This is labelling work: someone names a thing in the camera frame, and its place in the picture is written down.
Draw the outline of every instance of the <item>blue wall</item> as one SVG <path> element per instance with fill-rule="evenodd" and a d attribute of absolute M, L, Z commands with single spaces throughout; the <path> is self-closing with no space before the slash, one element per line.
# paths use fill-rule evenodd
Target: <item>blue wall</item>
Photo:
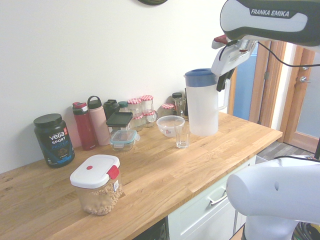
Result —
<path fill-rule="evenodd" d="M 252 91 L 254 86 L 258 44 L 250 58 L 237 67 L 233 115 L 249 120 Z"/>

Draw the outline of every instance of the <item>pink water bottle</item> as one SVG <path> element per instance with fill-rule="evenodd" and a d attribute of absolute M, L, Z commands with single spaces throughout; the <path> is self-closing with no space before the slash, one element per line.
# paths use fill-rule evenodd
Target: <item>pink water bottle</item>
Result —
<path fill-rule="evenodd" d="M 72 103 L 72 111 L 78 128 L 82 149 L 85 151 L 94 149 L 97 143 L 94 128 L 90 122 L 87 104 L 85 102 L 74 102 Z"/>
<path fill-rule="evenodd" d="M 110 133 L 106 124 L 107 119 L 99 97 L 91 96 L 88 99 L 89 114 L 93 129 L 100 146 L 110 144 Z"/>

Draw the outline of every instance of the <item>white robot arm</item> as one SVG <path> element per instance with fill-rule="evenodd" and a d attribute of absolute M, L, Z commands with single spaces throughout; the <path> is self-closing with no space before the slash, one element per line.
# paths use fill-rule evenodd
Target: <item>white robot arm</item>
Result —
<path fill-rule="evenodd" d="M 320 225 L 320 162 L 294 157 L 305 160 L 279 158 L 228 178 L 228 199 L 247 216 L 246 240 L 290 240 L 298 221 Z"/>
<path fill-rule="evenodd" d="M 225 36 L 211 68 L 219 76 L 217 90 L 232 70 L 245 62 L 259 40 L 285 41 L 320 52 L 320 0 L 228 0 L 220 15 Z"/>
<path fill-rule="evenodd" d="M 320 0 L 228 0 L 221 11 L 225 35 L 211 71 L 224 88 L 259 40 L 285 41 L 320 52 Z M 320 162 L 281 158 L 247 167 L 227 181 L 229 201 L 247 216 L 243 239 L 290 240 L 298 221 L 320 225 Z"/>

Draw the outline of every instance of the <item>plastic pitcher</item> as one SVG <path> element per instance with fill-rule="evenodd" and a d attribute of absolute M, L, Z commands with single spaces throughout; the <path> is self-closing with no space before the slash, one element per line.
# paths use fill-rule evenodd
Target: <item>plastic pitcher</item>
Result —
<path fill-rule="evenodd" d="M 218 131 L 219 110 L 228 106 L 230 80 L 225 81 L 224 103 L 218 105 L 217 83 L 219 77 L 210 68 L 200 68 L 185 74 L 190 132 L 210 136 Z"/>

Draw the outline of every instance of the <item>drinking glass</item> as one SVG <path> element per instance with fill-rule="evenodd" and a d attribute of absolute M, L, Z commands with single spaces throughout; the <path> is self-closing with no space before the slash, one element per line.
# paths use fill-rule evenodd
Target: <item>drinking glass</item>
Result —
<path fill-rule="evenodd" d="M 186 98 L 177 97 L 174 99 L 175 110 L 178 116 L 185 117 Z"/>
<path fill-rule="evenodd" d="M 179 149 L 185 149 L 190 145 L 190 128 L 189 122 L 181 124 L 181 120 L 174 121 L 175 141 Z"/>

